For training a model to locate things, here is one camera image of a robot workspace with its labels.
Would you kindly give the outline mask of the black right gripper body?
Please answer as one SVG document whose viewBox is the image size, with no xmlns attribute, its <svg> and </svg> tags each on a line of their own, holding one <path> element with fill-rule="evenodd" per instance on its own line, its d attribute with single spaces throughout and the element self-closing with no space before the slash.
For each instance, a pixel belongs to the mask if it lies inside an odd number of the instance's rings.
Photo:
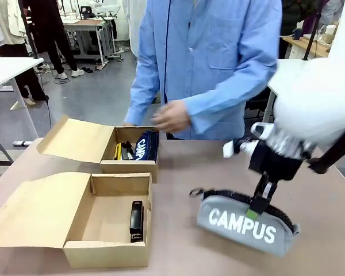
<svg viewBox="0 0 345 276">
<path fill-rule="evenodd" d="M 302 160 L 278 155 L 263 140 L 258 140 L 251 155 L 249 169 L 260 174 L 266 173 L 270 182 L 291 181 L 301 164 Z"/>
</svg>

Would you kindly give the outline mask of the person left hand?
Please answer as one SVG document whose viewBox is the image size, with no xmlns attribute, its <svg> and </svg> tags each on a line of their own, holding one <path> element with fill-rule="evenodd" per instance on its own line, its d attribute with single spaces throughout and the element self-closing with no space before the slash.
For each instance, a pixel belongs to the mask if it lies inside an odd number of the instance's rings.
<svg viewBox="0 0 345 276">
<path fill-rule="evenodd" d="M 190 126 L 190 117 L 183 100 L 170 101 L 152 116 L 153 125 L 166 133 L 178 133 Z"/>
</svg>

